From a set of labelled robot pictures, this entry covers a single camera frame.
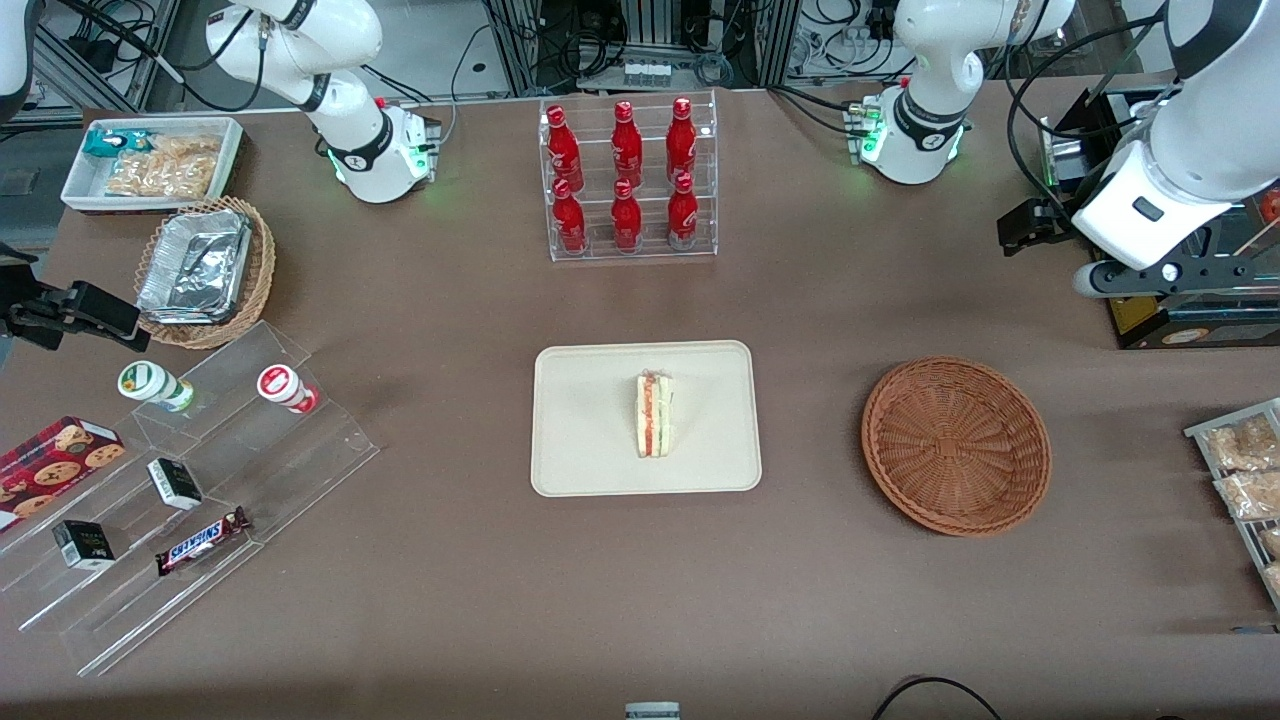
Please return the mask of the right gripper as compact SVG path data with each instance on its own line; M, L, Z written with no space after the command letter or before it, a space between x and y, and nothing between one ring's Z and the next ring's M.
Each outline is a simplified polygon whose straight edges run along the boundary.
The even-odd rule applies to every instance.
M1 299L1 336L23 340L49 351L59 350L65 331L63 290L12 291Z

